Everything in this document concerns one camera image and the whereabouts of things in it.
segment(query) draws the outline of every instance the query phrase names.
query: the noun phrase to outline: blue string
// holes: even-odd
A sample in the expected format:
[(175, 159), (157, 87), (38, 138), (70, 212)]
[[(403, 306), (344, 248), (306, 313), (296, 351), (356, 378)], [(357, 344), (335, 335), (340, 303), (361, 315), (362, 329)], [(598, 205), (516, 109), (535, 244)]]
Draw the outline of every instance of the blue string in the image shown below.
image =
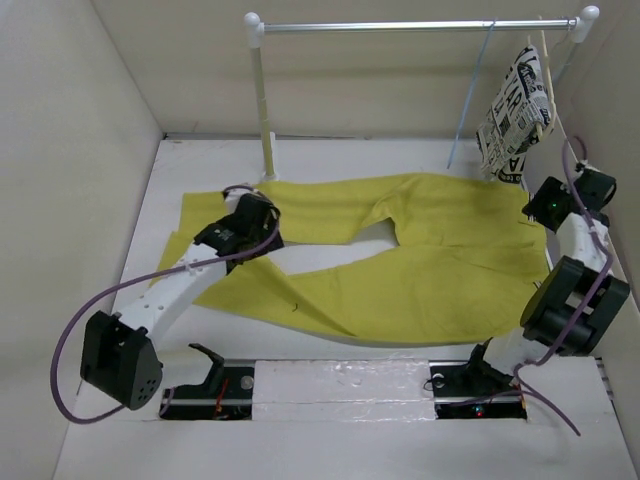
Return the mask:
[(482, 63), (482, 57), (484, 57), (484, 52), (487, 49), (487, 45), (489, 45), (489, 39), (491, 38), (491, 33), (493, 33), (493, 28), (496, 26), (496, 20), (491, 24), (491, 28), (489, 28), (489, 32), (484, 39), (484, 43), (482, 44), (482, 48), (480, 49), (480, 53), (478, 54), (478, 60), (476, 60), (476, 66), (473, 69), (473, 75), (471, 77), (471, 84), (469, 85), (469, 90), (467, 91), (467, 98), (464, 101), (464, 107), (462, 108), (462, 116), (460, 117), (460, 123), (458, 123), (458, 130), (456, 130), (456, 138), (453, 141), (453, 146), (451, 147), (451, 153), (449, 154), (449, 161), (447, 162), (447, 170), (451, 167), (453, 163), (453, 157), (456, 154), (456, 148), (458, 147), (458, 139), (460, 138), (460, 133), (462, 132), (462, 127), (464, 127), (464, 121), (467, 118), (467, 111), (469, 110), (469, 104), (471, 103), (471, 97), (473, 97), (473, 90), (476, 88), (476, 82), (478, 81), (478, 71), (480, 70), (480, 64)]

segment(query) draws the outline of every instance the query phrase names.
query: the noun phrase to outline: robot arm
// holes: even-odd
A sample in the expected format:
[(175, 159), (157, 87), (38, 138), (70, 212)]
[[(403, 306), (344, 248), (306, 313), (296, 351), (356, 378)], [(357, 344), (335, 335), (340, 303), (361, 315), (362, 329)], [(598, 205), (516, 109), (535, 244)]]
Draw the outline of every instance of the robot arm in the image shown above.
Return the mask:
[[(182, 271), (159, 280), (113, 315), (95, 313), (85, 329), (83, 380), (131, 410), (146, 405), (162, 380), (162, 364), (156, 355), (162, 336), (200, 294), (236, 265), (223, 260), (247, 260), (281, 248), (277, 222), (278, 212), (271, 202), (257, 194), (244, 194), (234, 213), (196, 235), (175, 266)], [(272, 236), (268, 245), (251, 253)], [(214, 364), (219, 360), (199, 345), (192, 347), (209, 355)]]
[[(608, 255), (596, 246), (607, 245), (609, 220), (601, 209), (615, 193), (615, 179), (582, 164), (579, 171), (573, 186), (593, 227), (580, 214), (571, 188), (553, 177), (523, 209), (556, 234), (561, 258), (525, 307), (520, 326), (477, 345), (465, 364), (446, 372), (432, 369), (436, 398), (465, 399), (449, 405), (447, 414), (453, 418), (467, 418), (469, 412), (484, 415), (480, 397), (513, 391), (523, 365), (542, 365), (553, 353), (588, 355), (628, 298), (629, 285), (611, 274)], [(446, 389), (441, 388), (445, 382)], [(478, 404), (469, 398), (477, 398)]]

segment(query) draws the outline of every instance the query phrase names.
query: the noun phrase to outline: yellow pants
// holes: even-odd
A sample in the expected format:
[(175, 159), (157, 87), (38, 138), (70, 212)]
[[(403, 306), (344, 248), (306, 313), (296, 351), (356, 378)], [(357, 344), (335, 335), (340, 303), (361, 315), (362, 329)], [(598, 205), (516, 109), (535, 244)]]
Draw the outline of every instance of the yellow pants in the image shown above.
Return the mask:
[[(281, 210), (285, 241), (348, 243), (391, 219), (400, 246), (296, 275), (254, 259), (197, 305), (368, 342), (477, 342), (517, 326), (533, 282), (548, 273), (544, 229), (520, 212), (527, 195), (515, 186), (410, 174), (258, 188)], [(220, 193), (186, 194), (160, 268), (225, 214)]]

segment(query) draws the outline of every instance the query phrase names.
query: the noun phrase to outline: black mount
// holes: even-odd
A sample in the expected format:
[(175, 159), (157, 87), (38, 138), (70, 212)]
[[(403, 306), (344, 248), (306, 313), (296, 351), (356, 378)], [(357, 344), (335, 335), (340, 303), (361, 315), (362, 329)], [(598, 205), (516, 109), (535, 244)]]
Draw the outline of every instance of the black mount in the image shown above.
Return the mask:
[(82, 379), (130, 410), (143, 407), (162, 380), (162, 364), (144, 328), (96, 312), (84, 331)]
[[(269, 200), (258, 194), (247, 193), (240, 197), (232, 214), (205, 227), (195, 236), (193, 243), (204, 243), (215, 248), (219, 257), (250, 250), (269, 238), (279, 217), (280, 211)], [(278, 234), (269, 245), (251, 257), (227, 262), (227, 273), (236, 265), (282, 247), (284, 242)]]
[(191, 348), (211, 360), (211, 369), (200, 385), (180, 385), (173, 394), (165, 390), (169, 405), (160, 409), (163, 420), (246, 420), (251, 418), (254, 363), (225, 365), (220, 355), (198, 343)]
[[(572, 294), (583, 298), (598, 273), (582, 262), (562, 257), (524, 309), (520, 325), (524, 337), (550, 346), (576, 310)], [(629, 296), (629, 284), (608, 275), (587, 309), (580, 315), (561, 347), (560, 355), (588, 355), (609, 328)]]
[(476, 345), (466, 363), (432, 362), (431, 378), (425, 388), (433, 391), (438, 419), (527, 418), (518, 396), (503, 397), (495, 403), (460, 405), (470, 398), (482, 398), (514, 389), (513, 379), (483, 360), (489, 341)]
[[(573, 183), (580, 199), (590, 215), (605, 226), (609, 218), (600, 212), (613, 198), (616, 192), (616, 179), (602, 172), (578, 166), (582, 175)], [(531, 201), (522, 209), (522, 213), (533, 217), (536, 222), (556, 232), (562, 222), (571, 213), (580, 214), (580, 208), (560, 180), (548, 177)]]

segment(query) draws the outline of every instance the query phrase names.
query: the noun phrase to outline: white floor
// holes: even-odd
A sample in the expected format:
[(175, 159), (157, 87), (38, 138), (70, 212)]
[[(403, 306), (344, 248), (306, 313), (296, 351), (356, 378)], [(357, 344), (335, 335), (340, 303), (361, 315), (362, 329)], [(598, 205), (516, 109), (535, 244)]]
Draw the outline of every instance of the white floor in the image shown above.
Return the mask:
[[(478, 154), (462, 143), (446, 171), (451, 142), (426, 140), (287, 140), (278, 144), (282, 180), (312, 183), (406, 172), (474, 177)], [(156, 268), (168, 235), (177, 229), (185, 192), (258, 182), (260, 142), (188, 140), (161, 143), (123, 279)], [(392, 248), (390, 230), (376, 226), (350, 246), (298, 246), (278, 256), (286, 271), (347, 263)], [(145, 286), (118, 294), (116, 308)], [(208, 367), (186, 352), (197, 341), (227, 358), (464, 359), (471, 346), (372, 348), (319, 338), (256, 320), (192, 306), (160, 349), (167, 382), (198, 382)], [(591, 359), (558, 359), (525, 375), (557, 402), (583, 432), (575, 437), (557, 418), (530, 402), (528, 422), (162, 422), (159, 398), (138, 412), (98, 425), (72, 425), (56, 480), (175, 478), (366, 479), (633, 479), (622, 434)], [(83, 386), (76, 413), (112, 405)]]

